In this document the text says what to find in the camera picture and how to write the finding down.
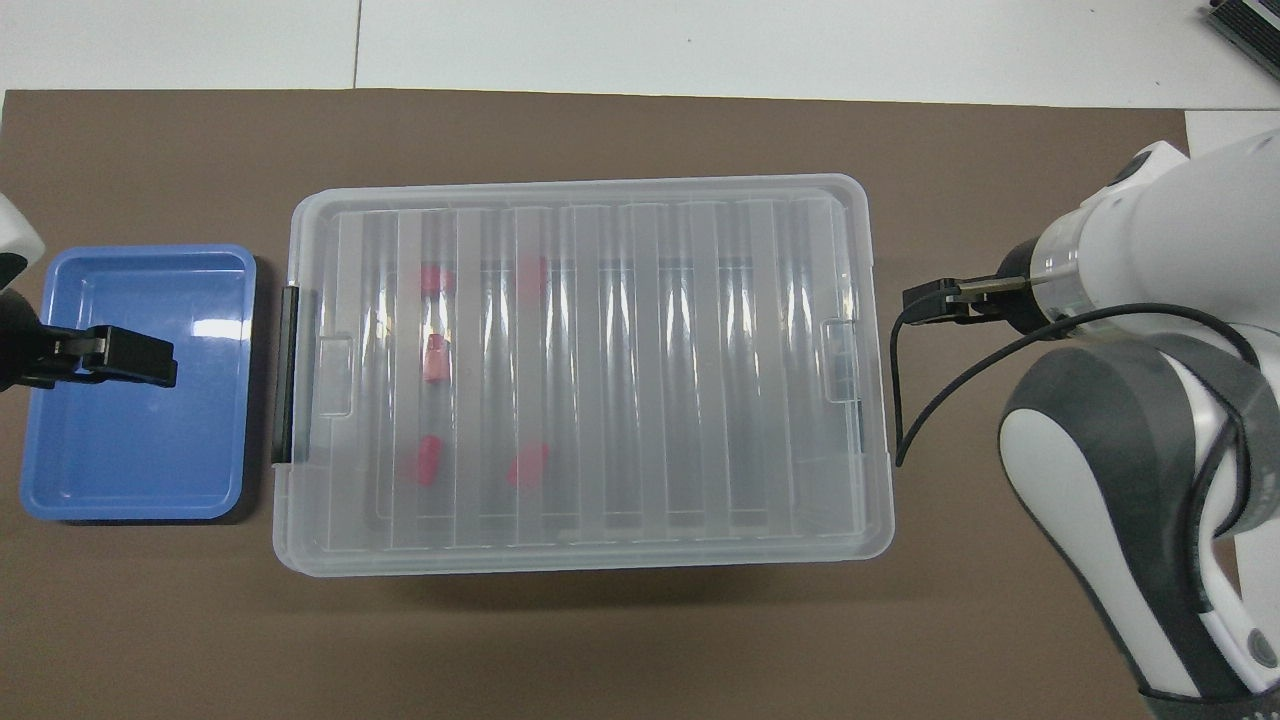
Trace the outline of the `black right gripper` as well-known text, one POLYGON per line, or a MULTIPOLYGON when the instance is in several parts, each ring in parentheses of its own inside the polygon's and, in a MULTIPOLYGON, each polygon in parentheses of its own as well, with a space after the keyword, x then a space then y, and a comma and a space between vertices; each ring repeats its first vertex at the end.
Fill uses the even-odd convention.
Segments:
MULTIPOLYGON (((1001 261, 996 278, 1005 281, 1030 281, 1032 261, 1038 238, 1027 240, 1015 246, 1001 261)), ((995 307, 998 315, 1010 327, 1021 334, 1029 334, 1043 327, 1050 320, 1036 300, 1034 290, 1029 283, 1019 290, 1005 290, 995 295, 995 307)))

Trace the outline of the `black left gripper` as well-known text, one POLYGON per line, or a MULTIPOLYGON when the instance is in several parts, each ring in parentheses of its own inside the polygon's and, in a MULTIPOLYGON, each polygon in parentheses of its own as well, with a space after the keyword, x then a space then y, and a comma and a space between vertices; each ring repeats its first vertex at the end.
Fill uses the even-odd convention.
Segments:
MULTIPOLYGON (((120 327, 105 328, 105 372, 113 378, 161 388, 177 386, 175 345, 120 327)), ((45 325, 14 290, 1 295, 1 391, 14 386, 52 389, 59 383, 96 386, 108 380, 82 361, 96 348, 90 331, 45 325)))

